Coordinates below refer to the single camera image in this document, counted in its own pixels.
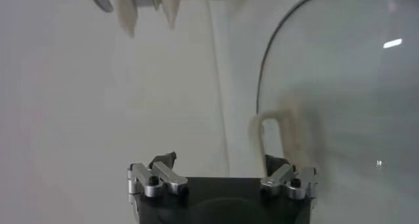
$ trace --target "white wall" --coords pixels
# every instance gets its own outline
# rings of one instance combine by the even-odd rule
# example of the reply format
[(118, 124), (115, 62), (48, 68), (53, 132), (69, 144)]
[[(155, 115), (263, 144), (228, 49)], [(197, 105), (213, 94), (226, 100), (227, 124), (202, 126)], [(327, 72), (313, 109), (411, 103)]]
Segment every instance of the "white wall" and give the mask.
[(178, 173), (227, 176), (210, 15), (137, 37), (91, 0), (0, 0), (0, 223), (133, 223), (126, 167), (177, 151)]

